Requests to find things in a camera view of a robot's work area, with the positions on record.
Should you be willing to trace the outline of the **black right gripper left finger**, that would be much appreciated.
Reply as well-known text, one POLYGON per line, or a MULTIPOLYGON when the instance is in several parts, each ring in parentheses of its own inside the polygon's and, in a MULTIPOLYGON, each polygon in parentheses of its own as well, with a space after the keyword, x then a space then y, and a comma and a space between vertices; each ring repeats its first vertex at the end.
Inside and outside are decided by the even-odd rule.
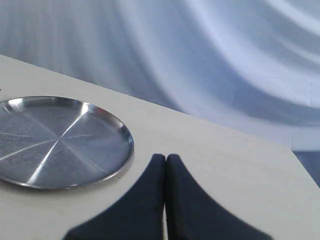
POLYGON ((163 239, 166 160, 154 154, 143 174, 112 206, 70 229, 66 240, 163 239))

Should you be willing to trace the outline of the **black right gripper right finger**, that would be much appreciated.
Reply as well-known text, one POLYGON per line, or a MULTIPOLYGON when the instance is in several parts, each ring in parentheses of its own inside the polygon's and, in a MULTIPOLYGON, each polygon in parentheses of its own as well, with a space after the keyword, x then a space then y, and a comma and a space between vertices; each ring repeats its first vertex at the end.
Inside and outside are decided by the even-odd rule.
POLYGON ((170 240, 270 240, 212 199, 182 159, 170 154, 165 166, 165 213, 170 240))

